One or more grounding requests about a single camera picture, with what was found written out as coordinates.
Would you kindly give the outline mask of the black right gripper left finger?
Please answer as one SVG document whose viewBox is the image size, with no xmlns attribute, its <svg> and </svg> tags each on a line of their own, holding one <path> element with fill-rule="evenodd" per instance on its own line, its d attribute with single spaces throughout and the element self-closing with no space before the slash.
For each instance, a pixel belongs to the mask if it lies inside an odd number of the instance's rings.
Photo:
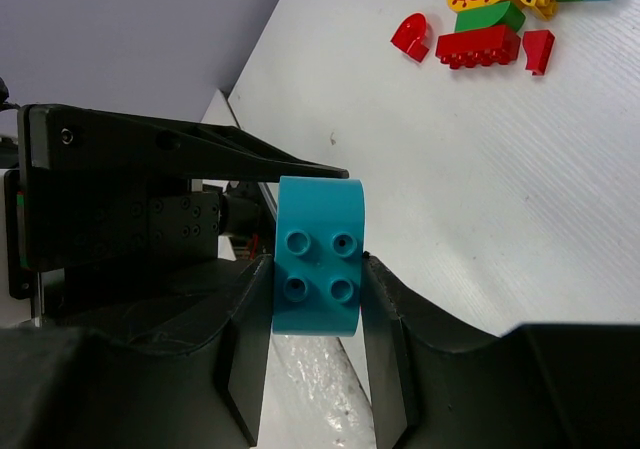
<svg viewBox="0 0 640 449">
<path fill-rule="evenodd" d="M 273 260 L 177 273 L 166 295 L 1 333 L 5 448 L 251 448 Z"/>
</svg>

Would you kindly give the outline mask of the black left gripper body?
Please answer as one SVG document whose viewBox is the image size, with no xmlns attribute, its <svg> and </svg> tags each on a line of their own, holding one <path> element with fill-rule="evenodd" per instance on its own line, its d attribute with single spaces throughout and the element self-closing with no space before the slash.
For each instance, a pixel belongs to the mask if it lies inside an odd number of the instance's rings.
<svg viewBox="0 0 640 449">
<path fill-rule="evenodd" d="M 3 142 L 3 317 L 68 319 L 166 295 L 177 273 L 224 260 L 222 235 L 262 223 L 259 183 L 128 171 L 54 172 Z"/>
</svg>

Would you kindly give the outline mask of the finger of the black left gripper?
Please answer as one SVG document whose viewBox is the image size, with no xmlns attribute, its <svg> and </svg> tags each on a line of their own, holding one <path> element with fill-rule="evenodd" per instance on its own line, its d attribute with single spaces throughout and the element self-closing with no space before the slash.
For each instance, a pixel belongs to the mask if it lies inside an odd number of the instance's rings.
<svg viewBox="0 0 640 449">
<path fill-rule="evenodd" d="M 32 104 L 19 111 L 20 163 L 54 172 L 130 171 L 184 179 L 346 179 L 233 126 Z"/>
</svg>

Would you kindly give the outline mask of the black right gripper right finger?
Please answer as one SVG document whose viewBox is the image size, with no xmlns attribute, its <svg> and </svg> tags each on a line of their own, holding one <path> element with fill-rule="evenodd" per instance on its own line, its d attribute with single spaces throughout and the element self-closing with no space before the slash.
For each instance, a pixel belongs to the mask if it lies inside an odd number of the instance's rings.
<svg viewBox="0 0 640 449">
<path fill-rule="evenodd" d="M 639 329 L 523 324 L 496 337 L 363 261 L 380 448 L 635 448 Z"/>
</svg>

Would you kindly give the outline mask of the teal oval lego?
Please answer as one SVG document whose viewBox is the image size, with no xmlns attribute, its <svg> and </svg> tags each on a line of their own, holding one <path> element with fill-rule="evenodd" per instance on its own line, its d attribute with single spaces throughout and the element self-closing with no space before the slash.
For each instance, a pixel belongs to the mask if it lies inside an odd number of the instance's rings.
<svg viewBox="0 0 640 449">
<path fill-rule="evenodd" d="M 350 337 L 360 317 L 365 196 L 357 179 L 283 177 L 273 332 Z"/>
</svg>

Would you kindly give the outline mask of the small red curved lego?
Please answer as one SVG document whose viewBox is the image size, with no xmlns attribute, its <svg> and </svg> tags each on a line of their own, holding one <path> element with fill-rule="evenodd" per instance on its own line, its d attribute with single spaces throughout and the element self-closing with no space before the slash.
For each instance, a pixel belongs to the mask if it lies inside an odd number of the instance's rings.
<svg viewBox="0 0 640 449">
<path fill-rule="evenodd" d="M 548 29 L 526 31 L 522 38 L 527 57 L 525 69 L 533 76 L 544 76 L 555 43 L 555 35 Z"/>
</svg>

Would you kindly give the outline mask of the long red lego brick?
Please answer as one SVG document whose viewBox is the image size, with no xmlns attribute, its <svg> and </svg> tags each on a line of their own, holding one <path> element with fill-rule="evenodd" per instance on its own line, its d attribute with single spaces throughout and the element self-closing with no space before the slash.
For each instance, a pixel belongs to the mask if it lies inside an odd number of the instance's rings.
<svg viewBox="0 0 640 449">
<path fill-rule="evenodd" d="M 441 35 L 435 56 L 451 70 L 509 65 L 518 58 L 520 36 L 508 25 Z"/>
</svg>

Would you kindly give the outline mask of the red arch lego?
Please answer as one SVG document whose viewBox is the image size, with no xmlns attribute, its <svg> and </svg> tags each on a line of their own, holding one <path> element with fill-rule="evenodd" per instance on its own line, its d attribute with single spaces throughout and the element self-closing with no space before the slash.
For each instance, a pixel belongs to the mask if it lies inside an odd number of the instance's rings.
<svg viewBox="0 0 640 449">
<path fill-rule="evenodd" d="M 398 26 L 391 44 L 409 59 L 422 63 L 429 53 L 431 26 L 423 13 L 413 13 Z"/>
</svg>

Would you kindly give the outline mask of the green curved lego brick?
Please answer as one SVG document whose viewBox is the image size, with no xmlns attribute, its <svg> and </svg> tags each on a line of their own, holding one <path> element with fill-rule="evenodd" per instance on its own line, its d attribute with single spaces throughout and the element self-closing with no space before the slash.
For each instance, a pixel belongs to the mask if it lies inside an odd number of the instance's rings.
<svg viewBox="0 0 640 449">
<path fill-rule="evenodd" d="M 492 5 L 462 11 L 457 15 L 454 31 L 467 32 L 497 25 L 507 25 L 518 32 L 526 16 L 513 2 L 504 1 Z"/>
</svg>

